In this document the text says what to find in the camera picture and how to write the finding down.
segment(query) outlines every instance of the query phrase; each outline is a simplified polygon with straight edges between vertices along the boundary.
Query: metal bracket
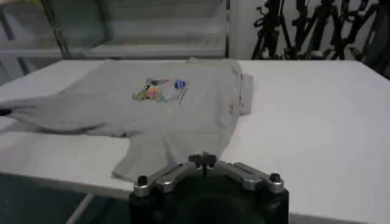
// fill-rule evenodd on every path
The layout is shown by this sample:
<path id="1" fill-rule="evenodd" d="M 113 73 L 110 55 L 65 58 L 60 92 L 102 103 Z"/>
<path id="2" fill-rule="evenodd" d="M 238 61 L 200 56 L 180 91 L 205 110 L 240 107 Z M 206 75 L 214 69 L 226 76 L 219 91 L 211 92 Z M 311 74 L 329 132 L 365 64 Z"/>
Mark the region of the metal bracket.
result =
<path id="1" fill-rule="evenodd" d="M 268 175 L 243 163 L 230 164 L 215 160 L 215 156 L 208 154 L 190 156 L 189 161 L 185 164 L 165 167 L 149 177 L 140 176 L 137 183 L 134 184 L 134 195 L 137 197 L 148 196 L 153 187 L 156 187 L 163 194 L 170 193 L 174 191 L 176 184 L 193 175 L 227 176 L 240 183 L 248 191 L 255 191 L 259 184 L 274 194 L 282 193 L 285 190 L 284 181 L 277 173 Z"/>

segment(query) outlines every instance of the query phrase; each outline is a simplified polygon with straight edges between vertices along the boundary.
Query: gray floor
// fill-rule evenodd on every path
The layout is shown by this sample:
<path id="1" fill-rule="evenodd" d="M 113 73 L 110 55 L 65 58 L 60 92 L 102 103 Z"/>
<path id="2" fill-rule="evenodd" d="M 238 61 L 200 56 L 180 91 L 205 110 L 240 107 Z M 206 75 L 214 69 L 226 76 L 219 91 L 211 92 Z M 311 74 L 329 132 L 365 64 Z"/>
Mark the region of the gray floor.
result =
<path id="1" fill-rule="evenodd" d="M 65 223 L 84 196 L 0 175 L 0 224 Z M 127 202 L 96 197 L 80 223 L 129 223 Z"/>

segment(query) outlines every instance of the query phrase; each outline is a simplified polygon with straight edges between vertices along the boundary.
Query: table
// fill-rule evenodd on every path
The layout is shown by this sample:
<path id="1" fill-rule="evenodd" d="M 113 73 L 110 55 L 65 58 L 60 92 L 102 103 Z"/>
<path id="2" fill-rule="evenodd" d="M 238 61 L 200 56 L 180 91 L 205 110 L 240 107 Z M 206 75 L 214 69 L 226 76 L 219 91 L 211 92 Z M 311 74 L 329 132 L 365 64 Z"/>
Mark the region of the table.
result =
<path id="1" fill-rule="evenodd" d="M 134 63 L 153 63 L 135 61 Z M 0 87 L 0 100 L 56 93 L 102 61 L 60 61 Z M 296 214 L 388 223 L 390 82 L 355 61 L 241 61 L 255 78 L 222 160 L 279 172 Z M 0 117 L 0 173 L 127 198 L 110 173 L 129 141 L 31 133 Z"/>

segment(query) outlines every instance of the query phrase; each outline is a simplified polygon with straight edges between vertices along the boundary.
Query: gray t-shirt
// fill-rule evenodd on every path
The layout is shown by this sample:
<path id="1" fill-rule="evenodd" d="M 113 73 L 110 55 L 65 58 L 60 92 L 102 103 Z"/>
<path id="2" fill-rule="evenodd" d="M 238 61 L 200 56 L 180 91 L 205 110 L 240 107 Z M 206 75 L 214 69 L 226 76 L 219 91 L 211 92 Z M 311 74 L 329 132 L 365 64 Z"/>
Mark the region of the gray t-shirt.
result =
<path id="1" fill-rule="evenodd" d="M 108 60 L 58 94 L 0 108 L 44 131 L 131 137 L 113 175 L 136 180 L 196 152 L 220 155 L 252 91 L 253 78 L 231 60 Z"/>

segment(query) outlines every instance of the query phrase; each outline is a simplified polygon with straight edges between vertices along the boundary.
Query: screw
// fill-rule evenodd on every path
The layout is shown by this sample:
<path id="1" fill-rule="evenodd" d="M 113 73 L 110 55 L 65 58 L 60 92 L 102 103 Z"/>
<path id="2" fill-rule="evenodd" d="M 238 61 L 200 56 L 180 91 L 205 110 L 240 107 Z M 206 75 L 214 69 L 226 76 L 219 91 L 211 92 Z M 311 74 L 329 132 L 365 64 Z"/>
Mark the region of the screw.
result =
<path id="1" fill-rule="evenodd" d="M 137 183 L 139 186 L 147 185 L 147 176 L 139 176 L 137 179 Z"/>
<path id="2" fill-rule="evenodd" d="M 280 180 L 281 180 L 280 175 L 279 175 L 278 173 L 272 173 L 271 176 L 269 177 L 269 179 L 270 179 L 273 183 L 280 182 Z"/>

